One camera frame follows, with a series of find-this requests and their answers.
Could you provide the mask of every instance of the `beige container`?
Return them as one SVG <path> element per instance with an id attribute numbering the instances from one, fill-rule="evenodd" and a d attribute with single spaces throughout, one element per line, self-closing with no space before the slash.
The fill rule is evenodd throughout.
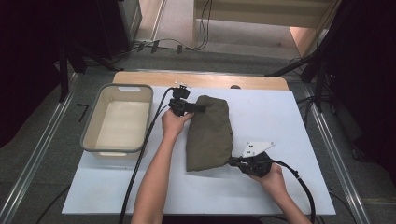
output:
<path id="1" fill-rule="evenodd" d="M 82 147 L 99 156 L 138 154 L 149 127 L 152 97 L 148 85 L 103 86 L 81 136 Z"/>

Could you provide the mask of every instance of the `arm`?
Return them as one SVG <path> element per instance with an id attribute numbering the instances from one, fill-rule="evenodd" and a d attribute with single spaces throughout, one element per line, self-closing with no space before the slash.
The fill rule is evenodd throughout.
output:
<path id="1" fill-rule="evenodd" d="M 258 181 L 262 188 L 271 195 L 289 223 L 311 223 L 286 191 L 285 180 L 283 179 L 280 166 L 273 163 L 270 173 L 266 176 L 259 178 L 250 175 L 250 177 Z"/>
<path id="2" fill-rule="evenodd" d="M 134 224 L 161 223 L 168 191 L 169 169 L 172 151 L 184 123 L 192 117 L 177 117 L 172 110 L 164 113 L 163 140 L 149 165 L 134 202 Z"/>

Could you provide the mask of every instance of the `cloth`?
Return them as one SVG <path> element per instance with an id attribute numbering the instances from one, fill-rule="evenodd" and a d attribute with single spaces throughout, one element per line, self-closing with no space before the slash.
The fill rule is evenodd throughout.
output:
<path id="1" fill-rule="evenodd" d="M 205 113 L 191 119 L 186 144 L 186 170 L 202 171 L 223 166 L 233 151 L 233 130 L 227 101 L 202 95 L 196 104 Z"/>

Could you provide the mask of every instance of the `person's left arm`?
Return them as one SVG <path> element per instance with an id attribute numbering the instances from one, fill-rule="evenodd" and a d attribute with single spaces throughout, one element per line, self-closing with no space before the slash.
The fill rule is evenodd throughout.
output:
<path id="1" fill-rule="evenodd" d="M 172 151 L 178 135 L 183 130 L 184 123 L 191 117 L 192 114 L 177 117 L 172 110 L 164 113 L 163 140 L 140 184 L 134 202 L 134 215 L 131 223 L 154 224 L 162 222 Z"/>

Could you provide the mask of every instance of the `small camera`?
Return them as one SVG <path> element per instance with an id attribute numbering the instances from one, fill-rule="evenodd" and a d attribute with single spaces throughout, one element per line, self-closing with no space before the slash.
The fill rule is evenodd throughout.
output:
<path id="1" fill-rule="evenodd" d="M 169 102 L 169 106 L 176 116 L 183 116 L 186 112 L 205 112 L 206 106 L 188 103 L 186 100 L 190 95 L 186 86 L 180 85 L 173 88 L 173 98 Z"/>

